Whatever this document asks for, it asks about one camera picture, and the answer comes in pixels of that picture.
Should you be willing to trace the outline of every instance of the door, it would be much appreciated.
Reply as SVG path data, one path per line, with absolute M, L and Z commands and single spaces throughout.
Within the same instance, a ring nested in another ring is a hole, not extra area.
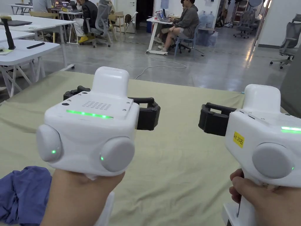
M 124 16 L 127 14 L 133 16 L 136 12 L 136 2 L 137 0 L 115 0 L 116 12 L 123 12 Z M 126 32 L 134 33 L 133 26 L 129 26 Z

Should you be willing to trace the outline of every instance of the white desk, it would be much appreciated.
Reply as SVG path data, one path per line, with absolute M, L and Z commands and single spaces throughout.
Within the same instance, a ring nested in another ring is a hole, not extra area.
M 154 38 L 157 34 L 158 24 L 170 24 L 170 25 L 172 25 L 172 22 L 170 22 L 170 23 L 169 22 L 162 22 L 162 21 L 159 21 L 159 20 L 155 20 L 154 17 L 147 19 L 147 21 L 152 22 L 152 23 L 155 24 L 152 35 L 151 35 L 150 44 L 148 46 L 147 53 L 167 55 L 168 54 L 167 52 L 163 52 L 163 51 L 160 51 L 160 50 L 152 50 L 152 48 L 153 48 L 153 44 L 154 44 Z
M 18 15 L 18 11 L 20 10 L 20 15 L 24 15 L 24 13 L 29 13 L 32 9 L 32 5 L 16 5 L 16 4 L 11 4 L 11 10 L 13 11 L 14 15 Z
M 83 15 L 84 13 L 83 13 L 83 12 L 76 12 L 76 13 L 75 13 L 75 12 L 63 12 L 63 11 L 60 11 L 59 14 L 61 15 L 61 16 L 60 16 L 61 20 L 64 19 L 63 15 L 65 14 L 65 15 L 68 15 L 69 21 L 73 21 L 73 19 L 76 18 L 76 16 L 81 16 L 81 15 Z M 79 43 L 78 43 L 78 38 L 76 38 L 76 43 L 71 42 L 71 33 L 72 33 L 72 29 L 73 29 L 74 33 L 76 34 L 75 28 L 74 28 L 74 24 L 71 24 L 71 27 L 70 27 L 70 34 L 69 34 L 69 42 L 67 42 L 67 43 L 68 43 L 68 44 L 77 44 L 77 45 L 79 45 Z
M 38 41 L 33 40 L 15 40 L 14 44 L 16 48 L 7 55 L 0 55 L 0 71 L 2 72 L 4 82 L 7 88 L 7 91 L 9 93 L 9 96 L 12 97 L 14 95 L 14 88 L 16 87 L 19 91 L 22 91 L 22 89 L 16 84 L 16 72 L 17 69 L 22 74 L 22 76 L 26 79 L 26 81 L 31 85 L 33 82 L 36 82 L 39 80 L 40 72 L 42 77 L 45 77 L 45 70 L 44 65 L 42 61 L 42 56 L 46 55 L 52 51 L 57 50 L 60 48 L 59 44 L 56 43 L 50 43 L 46 42 L 42 46 L 38 46 L 32 49 L 27 49 L 28 46 L 36 45 Z M 7 49 L 8 44 L 6 42 L 2 43 L 2 45 Z M 38 68 L 37 72 L 35 72 L 33 67 L 32 60 L 38 58 Z M 27 75 L 23 72 L 23 70 L 20 67 L 20 64 L 28 62 L 30 64 L 31 68 L 31 76 L 29 79 Z M 8 67 L 3 66 L 13 66 L 14 73 L 13 77 L 11 78 L 7 71 L 9 70 Z
M 34 36 L 34 33 L 29 33 L 29 32 L 23 32 L 23 31 L 11 31 L 11 36 L 13 40 L 15 39 L 22 39 L 22 38 L 27 38 L 30 36 Z M 0 42 L 5 42 L 6 39 L 6 34 L 5 30 L 0 30 Z
M 35 31 L 37 40 L 37 32 L 38 30 L 47 30 L 52 32 L 59 32 L 61 37 L 61 46 L 62 46 L 62 52 L 63 52 L 63 59 L 64 59 L 64 68 L 61 71 L 66 71 L 70 68 L 74 68 L 74 64 L 67 64 L 67 56 L 66 56 L 66 48 L 65 48 L 65 41 L 64 41 L 64 33 L 63 33 L 63 27 L 64 25 L 73 24 L 73 21 L 67 21 L 67 20 L 56 20 L 56 19 L 49 19 L 49 18 L 41 18 L 41 17 L 31 17 L 31 16 L 23 16 L 23 15 L 12 15 L 11 18 L 13 20 L 23 20 L 23 21 L 30 21 L 32 24 L 29 25 L 23 25 L 23 26 L 16 26 L 12 27 L 10 26 L 10 30 L 16 30 L 16 31 Z

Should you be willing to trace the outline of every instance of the black jacket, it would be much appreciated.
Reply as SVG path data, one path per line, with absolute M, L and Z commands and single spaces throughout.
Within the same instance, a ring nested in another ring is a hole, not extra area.
M 90 18 L 89 20 L 90 27 L 95 28 L 97 11 L 98 11 L 97 6 L 93 2 L 85 1 L 85 3 L 82 5 L 82 12 L 84 13 L 83 29 L 85 34 L 88 34 L 88 26 L 87 26 L 86 18 Z

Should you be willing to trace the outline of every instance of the finger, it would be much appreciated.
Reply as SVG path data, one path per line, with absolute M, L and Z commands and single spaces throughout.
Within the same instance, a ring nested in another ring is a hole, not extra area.
M 230 187 L 229 192 L 230 192 L 231 195 L 240 196 L 240 194 L 238 193 L 238 191 L 234 187 Z
M 236 191 L 245 197 L 255 208 L 261 207 L 269 195 L 265 188 L 256 185 L 249 179 L 234 177 L 232 183 Z
M 234 196 L 234 195 L 232 195 L 232 200 L 234 201 L 234 202 L 236 202 L 236 203 L 240 203 L 240 201 L 241 201 L 241 196 Z
M 230 175 L 230 180 L 232 181 L 234 177 L 242 177 L 244 178 L 244 173 L 242 169 L 236 170 L 234 173 Z

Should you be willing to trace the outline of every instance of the green led light strip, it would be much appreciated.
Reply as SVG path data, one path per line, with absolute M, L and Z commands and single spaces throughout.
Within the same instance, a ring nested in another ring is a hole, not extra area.
M 293 130 L 281 130 L 283 133 L 299 133 L 301 134 L 301 131 L 293 131 Z
M 283 130 L 291 130 L 291 131 L 301 131 L 301 128 L 294 128 L 294 127 L 286 127 L 286 126 L 281 126 Z
M 92 114 L 92 113 L 87 113 L 87 112 L 82 112 L 82 111 L 66 110 L 66 112 L 72 113 L 72 114 L 77 114 L 77 115 L 84 115 L 84 116 L 98 117 L 98 118 L 103 118 L 103 119 L 112 119 L 112 118 L 114 118 L 114 117 L 112 117 L 112 116 L 98 115 L 98 114 Z

